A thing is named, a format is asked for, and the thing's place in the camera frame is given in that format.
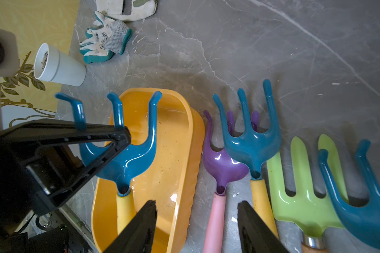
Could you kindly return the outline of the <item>teal white garden glove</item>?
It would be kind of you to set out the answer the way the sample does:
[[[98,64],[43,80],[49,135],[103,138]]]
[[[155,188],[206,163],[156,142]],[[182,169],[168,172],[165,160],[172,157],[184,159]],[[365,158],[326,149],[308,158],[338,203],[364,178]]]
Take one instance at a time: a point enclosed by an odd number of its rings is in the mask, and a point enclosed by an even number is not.
[[[123,21],[111,19],[95,11],[98,29],[88,28],[87,39],[79,43],[79,51],[86,64],[110,60],[115,54],[122,55],[133,31]]]

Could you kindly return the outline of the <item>white cup with pebbles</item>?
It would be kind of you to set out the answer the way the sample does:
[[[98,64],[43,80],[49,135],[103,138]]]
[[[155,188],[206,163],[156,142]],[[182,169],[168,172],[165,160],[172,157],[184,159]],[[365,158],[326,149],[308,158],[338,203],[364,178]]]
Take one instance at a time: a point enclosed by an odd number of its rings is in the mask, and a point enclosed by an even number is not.
[[[34,77],[40,81],[81,86],[86,76],[84,64],[43,43],[35,57]]]

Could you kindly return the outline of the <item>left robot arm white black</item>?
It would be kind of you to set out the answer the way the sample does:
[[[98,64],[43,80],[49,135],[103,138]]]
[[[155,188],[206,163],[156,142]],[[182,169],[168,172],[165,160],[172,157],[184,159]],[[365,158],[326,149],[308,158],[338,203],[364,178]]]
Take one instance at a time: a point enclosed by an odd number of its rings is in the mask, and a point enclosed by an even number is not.
[[[29,237],[19,224],[62,207],[131,139],[125,126],[49,119],[0,131],[0,253],[67,253],[66,226]]]

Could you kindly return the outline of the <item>white grey work glove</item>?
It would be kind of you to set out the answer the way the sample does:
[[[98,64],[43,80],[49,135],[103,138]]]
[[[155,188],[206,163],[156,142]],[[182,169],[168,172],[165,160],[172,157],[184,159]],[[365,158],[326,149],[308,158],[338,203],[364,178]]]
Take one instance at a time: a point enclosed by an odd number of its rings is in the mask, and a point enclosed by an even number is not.
[[[114,20],[133,22],[155,14],[156,0],[96,0],[96,9]]]

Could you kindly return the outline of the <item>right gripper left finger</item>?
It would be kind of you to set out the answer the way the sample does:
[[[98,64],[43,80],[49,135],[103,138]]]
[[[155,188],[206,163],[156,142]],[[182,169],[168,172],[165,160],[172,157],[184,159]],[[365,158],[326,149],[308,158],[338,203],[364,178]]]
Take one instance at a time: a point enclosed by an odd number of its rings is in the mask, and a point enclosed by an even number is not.
[[[150,253],[156,220],[156,201],[149,200],[105,250],[105,253]]]

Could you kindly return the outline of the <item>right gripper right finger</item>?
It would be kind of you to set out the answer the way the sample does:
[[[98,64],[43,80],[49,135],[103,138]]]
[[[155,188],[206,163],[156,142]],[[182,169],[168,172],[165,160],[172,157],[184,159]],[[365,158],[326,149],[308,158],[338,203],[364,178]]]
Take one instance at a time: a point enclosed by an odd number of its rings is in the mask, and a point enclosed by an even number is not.
[[[288,252],[247,201],[240,202],[237,211],[243,253]]]

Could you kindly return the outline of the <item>purple rake pink handle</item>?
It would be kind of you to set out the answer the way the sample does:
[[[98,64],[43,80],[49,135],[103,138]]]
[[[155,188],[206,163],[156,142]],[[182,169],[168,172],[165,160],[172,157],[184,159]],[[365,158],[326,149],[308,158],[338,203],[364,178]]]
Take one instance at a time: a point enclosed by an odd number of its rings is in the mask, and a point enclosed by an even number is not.
[[[208,110],[204,110],[203,113],[208,120],[208,126],[203,143],[202,161],[207,172],[216,180],[216,191],[213,196],[203,252],[220,253],[223,242],[227,185],[243,179],[249,173],[249,168],[244,163],[232,159],[225,148],[220,151],[214,151],[211,148],[213,119]]]

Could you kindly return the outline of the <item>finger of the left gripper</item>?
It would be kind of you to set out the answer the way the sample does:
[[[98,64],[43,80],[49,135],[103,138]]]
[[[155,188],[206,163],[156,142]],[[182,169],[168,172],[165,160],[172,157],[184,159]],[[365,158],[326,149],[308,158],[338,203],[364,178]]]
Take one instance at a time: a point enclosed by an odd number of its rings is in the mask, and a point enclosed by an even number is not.
[[[72,144],[109,142],[90,162]],[[63,206],[96,173],[131,143],[127,127],[34,120],[0,131],[0,218],[42,216]]]

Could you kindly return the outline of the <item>yellow plastic storage tray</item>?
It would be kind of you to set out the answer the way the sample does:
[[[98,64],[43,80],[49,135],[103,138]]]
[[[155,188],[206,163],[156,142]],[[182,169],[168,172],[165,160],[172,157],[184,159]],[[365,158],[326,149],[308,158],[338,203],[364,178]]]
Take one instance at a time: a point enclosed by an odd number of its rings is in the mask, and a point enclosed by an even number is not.
[[[148,102],[154,92],[162,98],[157,107],[155,159],[132,181],[135,210],[156,201],[157,221],[152,253],[179,253],[187,229],[197,184],[205,136],[200,114],[179,93],[167,89],[132,88],[119,97],[132,143],[142,144],[148,130]],[[91,215],[91,231],[101,253],[117,238],[116,184],[98,178]]]

